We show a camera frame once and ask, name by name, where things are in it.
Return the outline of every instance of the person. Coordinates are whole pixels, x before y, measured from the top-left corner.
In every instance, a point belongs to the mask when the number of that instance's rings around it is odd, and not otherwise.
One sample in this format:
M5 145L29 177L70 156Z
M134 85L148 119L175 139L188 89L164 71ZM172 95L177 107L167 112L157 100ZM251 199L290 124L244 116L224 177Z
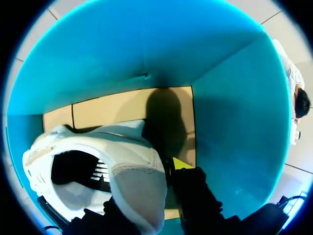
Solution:
M308 94L304 91L305 84L300 70L287 56L280 42L276 39L272 40L272 42L281 58L287 75L288 84L291 92L292 119L296 124L298 124L300 122L300 119L308 114L311 102Z

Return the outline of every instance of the white sneaker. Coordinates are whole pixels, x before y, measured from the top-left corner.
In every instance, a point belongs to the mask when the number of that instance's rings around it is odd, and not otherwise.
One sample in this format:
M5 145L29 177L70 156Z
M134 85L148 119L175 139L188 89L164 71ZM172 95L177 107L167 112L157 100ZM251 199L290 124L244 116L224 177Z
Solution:
M81 218L84 208L103 214L103 203L113 196L142 234L157 234L167 186L158 153L141 137L143 125L129 121L85 134L57 126L40 135L23 155L31 188L69 221ZM108 184L112 193L105 192Z

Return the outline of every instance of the black hair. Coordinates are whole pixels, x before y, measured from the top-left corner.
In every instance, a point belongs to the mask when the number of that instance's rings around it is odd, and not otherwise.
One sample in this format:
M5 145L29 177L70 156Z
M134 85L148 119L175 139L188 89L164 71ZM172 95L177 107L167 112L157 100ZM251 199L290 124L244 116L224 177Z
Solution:
M297 97L295 99L295 117L301 118L308 114L311 102L308 94L301 88L298 89Z

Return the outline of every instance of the white shirt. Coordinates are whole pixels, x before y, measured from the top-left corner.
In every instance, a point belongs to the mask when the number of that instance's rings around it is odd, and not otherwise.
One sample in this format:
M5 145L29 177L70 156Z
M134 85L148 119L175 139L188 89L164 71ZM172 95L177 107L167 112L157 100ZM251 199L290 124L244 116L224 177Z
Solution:
M273 44L276 48L277 53L279 54L281 61L283 63L288 83L289 83L289 88L290 92L294 93L295 92L295 87L298 84L301 84L301 88L304 89L304 80L301 75L300 70L296 67L296 65L288 58L283 46L280 44L280 42L276 39L272 40Z

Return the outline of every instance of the tiled floor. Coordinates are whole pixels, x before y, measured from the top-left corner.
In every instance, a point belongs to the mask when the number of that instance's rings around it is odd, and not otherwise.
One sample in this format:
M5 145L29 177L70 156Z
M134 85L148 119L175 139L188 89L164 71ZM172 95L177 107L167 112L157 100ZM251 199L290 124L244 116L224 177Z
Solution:
M35 43L58 19L83 2L85 1L57 0L43 13L43 15L40 16L39 20L35 23L27 35L16 55L16 59L14 60L10 73L11 79L8 84L8 94L14 84L14 80L22 66L23 61L26 59ZM305 73L307 74L310 74L310 71L313 71L312 57L308 51L306 41L297 31L297 27L291 24L286 15L281 12L281 10L274 3L269 0L228 0L228 2L246 12L256 22L263 24L269 35L278 39L285 48L289 57L297 65L299 64L301 71L306 71ZM308 81L308 87L306 89L310 91L309 95L311 94L313 97L312 81ZM312 123L313 116L305 118L306 121L303 120L303 123L299 126L301 131L303 131L303 138L300 140L298 145L292 146L292 148L294 148L290 152L288 158L288 163L290 165L286 165L283 170L281 181L271 198L272 202L279 200L282 195L295 195L300 190L308 190L309 185L312 182L312 174L305 172L304 168L307 171L313 172L313 158L311 157L313 147L310 144L313 139L313 132L307 132L308 123ZM21 195L23 204L35 212L36 209L34 208L33 203L27 199L27 194L19 185L10 159L5 157L5 162L7 164L8 176L10 177L17 192Z

